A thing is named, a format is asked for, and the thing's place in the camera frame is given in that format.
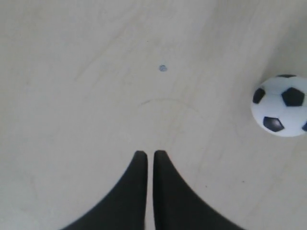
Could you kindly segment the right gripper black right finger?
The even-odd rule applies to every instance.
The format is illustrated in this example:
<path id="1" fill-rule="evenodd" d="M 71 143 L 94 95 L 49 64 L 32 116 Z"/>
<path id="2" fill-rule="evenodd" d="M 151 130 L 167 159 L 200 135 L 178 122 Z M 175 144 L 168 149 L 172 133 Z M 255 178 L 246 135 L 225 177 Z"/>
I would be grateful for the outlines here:
<path id="1" fill-rule="evenodd" d="M 184 181 L 164 150 L 154 153 L 153 211 L 157 230 L 240 230 Z"/>

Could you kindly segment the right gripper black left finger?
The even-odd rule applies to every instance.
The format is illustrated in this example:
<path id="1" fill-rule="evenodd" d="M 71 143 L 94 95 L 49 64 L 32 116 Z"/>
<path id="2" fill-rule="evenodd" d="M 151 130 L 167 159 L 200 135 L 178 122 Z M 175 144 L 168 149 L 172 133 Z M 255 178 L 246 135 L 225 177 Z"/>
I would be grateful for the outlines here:
<path id="1" fill-rule="evenodd" d="M 143 230 L 147 201 L 147 154 L 137 151 L 109 193 L 66 230 Z"/>

